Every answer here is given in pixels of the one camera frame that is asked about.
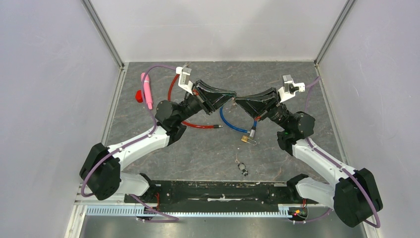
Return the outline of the red cable lock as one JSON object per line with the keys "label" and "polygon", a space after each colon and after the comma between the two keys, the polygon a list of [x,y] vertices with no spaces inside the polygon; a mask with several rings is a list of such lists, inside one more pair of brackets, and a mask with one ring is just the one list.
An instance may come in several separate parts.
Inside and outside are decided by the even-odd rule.
{"label": "red cable lock", "polygon": [[[168,93],[167,93],[167,99],[169,101],[171,100],[172,89],[173,89],[176,81],[179,78],[179,73],[177,71],[175,71],[175,72],[176,72],[176,75],[175,75],[174,79],[172,80],[172,82],[170,84],[170,87],[168,89]],[[185,126],[189,126],[189,127],[197,128],[197,129],[218,129],[218,128],[222,128],[223,127],[222,125],[219,125],[219,124],[214,124],[214,125],[200,125],[200,124],[193,124],[193,123],[186,122],[186,121],[183,121],[182,124],[185,125]]]}

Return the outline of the blue cable lock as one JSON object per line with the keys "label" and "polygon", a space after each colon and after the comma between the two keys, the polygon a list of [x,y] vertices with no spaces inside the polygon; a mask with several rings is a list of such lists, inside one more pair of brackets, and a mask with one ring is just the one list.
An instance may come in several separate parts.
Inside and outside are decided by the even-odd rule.
{"label": "blue cable lock", "polygon": [[219,115],[220,115],[220,118],[222,119],[222,121],[224,122],[224,124],[226,125],[226,126],[228,126],[229,128],[231,128],[231,129],[233,129],[233,130],[235,130],[235,131],[238,131],[238,132],[241,132],[241,133],[247,133],[248,134],[248,136],[251,138],[251,139],[253,139],[254,137],[255,137],[255,135],[256,135],[256,131],[257,131],[257,124],[258,124],[258,122],[255,120],[254,122],[253,122],[253,126],[251,127],[251,129],[249,129],[249,130],[247,130],[247,129],[244,129],[244,128],[240,128],[240,127],[237,127],[237,126],[234,126],[233,124],[231,124],[226,118],[225,118],[225,116],[224,116],[224,114],[223,114],[223,106],[219,109]]}

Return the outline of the small black key bunch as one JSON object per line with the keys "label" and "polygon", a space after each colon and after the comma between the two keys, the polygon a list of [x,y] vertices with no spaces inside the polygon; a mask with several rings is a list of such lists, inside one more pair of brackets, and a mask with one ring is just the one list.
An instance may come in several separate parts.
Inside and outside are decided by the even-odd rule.
{"label": "small black key bunch", "polygon": [[241,174],[246,177],[248,175],[246,165],[243,162],[240,162],[239,160],[236,160],[235,163],[237,164],[237,167],[240,170]]}

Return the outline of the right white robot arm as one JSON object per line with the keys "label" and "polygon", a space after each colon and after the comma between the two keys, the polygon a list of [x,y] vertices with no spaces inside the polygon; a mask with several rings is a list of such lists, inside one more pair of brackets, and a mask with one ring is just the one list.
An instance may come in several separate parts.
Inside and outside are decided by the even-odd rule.
{"label": "right white robot arm", "polygon": [[270,119],[283,130],[277,132],[279,147],[304,162],[326,183],[308,175],[298,175],[287,183],[286,196],[292,202],[303,198],[313,200],[335,211],[338,218],[353,228],[365,222],[380,228],[378,212],[383,203],[371,171],[357,170],[331,156],[310,138],[314,133],[315,118],[306,112],[290,112],[283,100],[287,97],[274,88],[235,99],[254,120]]}

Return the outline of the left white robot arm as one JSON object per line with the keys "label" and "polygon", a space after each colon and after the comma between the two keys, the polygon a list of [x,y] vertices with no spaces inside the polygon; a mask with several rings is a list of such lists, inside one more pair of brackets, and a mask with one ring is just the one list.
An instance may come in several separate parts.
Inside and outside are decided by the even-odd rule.
{"label": "left white robot arm", "polygon": [[91,148],[79,173],[83,180],[81,195],[102,201],[122,193],[136,195],[143,202],[152,201],[156,190],[148,178],[123,170],[141,157],[178,141],[187,128],[183,125],[186,119],[200,111],[211,114],[234,97],[234,91],[211,87],[199,80],[191,84],[182,102],[159,102],[149,130],[121,143],[98,143]]}

